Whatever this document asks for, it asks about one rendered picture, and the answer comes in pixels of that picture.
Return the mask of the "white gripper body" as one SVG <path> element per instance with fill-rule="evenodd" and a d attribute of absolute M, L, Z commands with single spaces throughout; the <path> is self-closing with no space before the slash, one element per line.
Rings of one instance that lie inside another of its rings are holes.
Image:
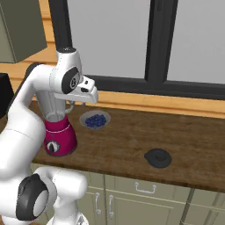
<path fill-rule="evenodd" d="M 81 90 L 75 88 L 69 94 L 55 93 L 54 97 L 68 101 L 96 104 L 98 102 L 98 90 L 96 87 L 93 87 L 90 92 L 87 92 L 84 88 L 82 88 Z"/>

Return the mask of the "magenta blender with clear jar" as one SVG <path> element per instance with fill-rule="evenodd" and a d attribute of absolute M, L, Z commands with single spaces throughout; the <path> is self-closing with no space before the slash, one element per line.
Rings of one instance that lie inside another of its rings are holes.
<path fill-rule="evenodd" d="M 67 116 L 73 108 L 73 105 L 66 108 L 63 99 L 57 99 L 53 93 L 48 93 L 47 104 L 43 110 L 46 127 L 44 144 L 50 156 L 66 156 L 77 147 L 76 132 Z"/>

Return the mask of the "black blender lid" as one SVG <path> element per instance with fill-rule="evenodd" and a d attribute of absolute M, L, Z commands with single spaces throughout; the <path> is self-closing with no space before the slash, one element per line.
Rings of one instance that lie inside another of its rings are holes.
<path fill-rule="evenodd" d="M 154 168 L 163 169 L 171 164 L 171 155 L 164 149 L 151 149 L 144 158 Z"/>

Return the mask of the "grey bowl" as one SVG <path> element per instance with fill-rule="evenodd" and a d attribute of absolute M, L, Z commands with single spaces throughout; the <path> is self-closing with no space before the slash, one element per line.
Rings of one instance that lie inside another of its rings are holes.
<path fill-rule="evenodd" d="M 99 130 L 101 129 L 102 127 L 88 127 L 86 124 L 85 124 L 85 119 L 86 118 L 89 118 L 95 114 L 103 114 L 106 118 L 106 123 L 102 126 L 102 127 L 105 127 L 110 121 L 111 121 L 111 116 L 109 115 L 108 112 L 104 112 L 102 110 L 92 110 L 92 111 L 88 111 L 88 112 L 85 112 L 84 114 L 82 114 L 80 116 L 80 123 L 84 126 L 84 127 L 87 127 L 91 130 Z"/>

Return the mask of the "blueberries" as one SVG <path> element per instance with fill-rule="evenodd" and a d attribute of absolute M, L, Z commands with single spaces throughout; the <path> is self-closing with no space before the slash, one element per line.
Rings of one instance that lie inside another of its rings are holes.
<path fill-rule="evenodd" d="M 106 118 L 103 114 L 95 114 L 85 119 L 85 124 L 88 127 L 102 127 L 106 123 Z"/>

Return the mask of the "black appliance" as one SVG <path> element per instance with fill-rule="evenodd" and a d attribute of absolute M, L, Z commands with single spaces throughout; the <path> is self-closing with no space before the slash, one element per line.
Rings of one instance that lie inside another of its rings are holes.
<path fill-rule="evenodd" d="M 0 119 L 8 112 L 14 92 L 7 73 L 0 73 Z"/>

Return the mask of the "olive drawer front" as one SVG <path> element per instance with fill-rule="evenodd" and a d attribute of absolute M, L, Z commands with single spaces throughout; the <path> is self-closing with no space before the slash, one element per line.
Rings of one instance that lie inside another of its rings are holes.
<path fill-rule="evenodd" d="M 139 182 L 144 185 L 156 185 L 156 192 L 154 194 L 145 194 L 137 192 L 134 187 L 134 183 Z M 173 200 L 177 202 L 186 202 L 190 189 L 187 187 L 177 185 L 166 185 L 157 182 L 150 182 L 131 178 L 116 177 L 114 179 L 115 189 L 122 192 L 128 192 L 147 197 L 152 197 L 162 200 Z"/>
<path fill-rule="evenodd" d="M 193 193 L 191 203 L 204 207 L 225 209 L 225 193 L 196 189 Z"/>
<path fill-rule="evenodd" d="M 100 173 L 90 172 L 90 171 L 79 171 L 73 170 L 74 173 L 81 179 L 83 184 L 87 184 L 89 187 L 93 188 L 103 188 L 104 187 L 104 175 Z"/>

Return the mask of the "olive cupboard door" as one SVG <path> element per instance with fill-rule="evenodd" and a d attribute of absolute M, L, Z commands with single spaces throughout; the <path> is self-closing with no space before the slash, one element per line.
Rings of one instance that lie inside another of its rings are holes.
<path fill-rule="evenodd" d="M 184 225 L 225 225 L 225 210 L 190 204 L 181 221 Z"/>
<path fill-rule="evenodd" d="M 109 218 L 109 195 L 113 195 Z M 107 225 L 179 225 L 185 205 L 124 192 L 106 191 Z"/>
<path fill-rule="evenodd" d="M 98 199 L 101 215 L 97 216 L 95 211 L 95 193 L 99 192 Z M 81 213 L 87 218 L 90 225 L 106 225 L 105 218 L 105 192 L 103 188 L 89 187 L 87 193 L 77 202 Z"/>

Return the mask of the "black window frame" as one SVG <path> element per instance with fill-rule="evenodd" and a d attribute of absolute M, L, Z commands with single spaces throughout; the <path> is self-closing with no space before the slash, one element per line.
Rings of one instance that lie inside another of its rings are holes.
<path fill-rule="evenodd" d="M 167 79 L 178 0 L 150 0 L 150 22 L 143 78 L 94 76 L 101 91 L 225 100 L 225 84 Z"/>

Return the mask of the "olive wall cupboard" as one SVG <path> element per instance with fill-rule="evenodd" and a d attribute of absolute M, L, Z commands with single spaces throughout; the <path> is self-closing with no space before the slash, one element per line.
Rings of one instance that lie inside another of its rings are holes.
<path fill-rule="evenodd" d="M 47 47 L 39 0 L 0 0 L 0 63 L 17 63 Z"/>

